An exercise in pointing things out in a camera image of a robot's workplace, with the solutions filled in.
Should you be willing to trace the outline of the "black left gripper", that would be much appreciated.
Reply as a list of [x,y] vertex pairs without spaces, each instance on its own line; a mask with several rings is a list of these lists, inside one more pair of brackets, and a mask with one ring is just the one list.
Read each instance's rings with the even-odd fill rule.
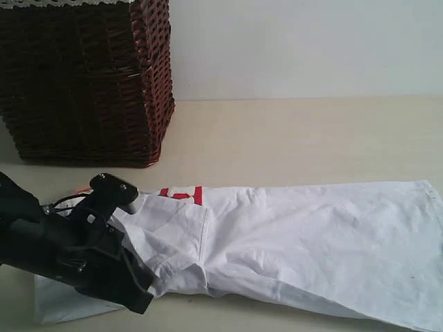
[[80,196],[72,205],[67,198],[45,205],[48,263],[41,274],[144,314],[154,297],[148,291],[154,276],[136,264],[123,246],[123,232],[110,224],[117,209],[99,196]]

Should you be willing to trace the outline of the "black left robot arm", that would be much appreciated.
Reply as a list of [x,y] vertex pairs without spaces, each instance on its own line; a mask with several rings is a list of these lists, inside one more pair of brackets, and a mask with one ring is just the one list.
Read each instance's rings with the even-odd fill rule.
[[153,299],[154,273],[123,245],[125,234],[110,224],[121,209],[135,213],[138,189],[111,174],[90,181],[80,202],[41,205],[1,175],[1,263],[74,287],[77,292],[143,314]]

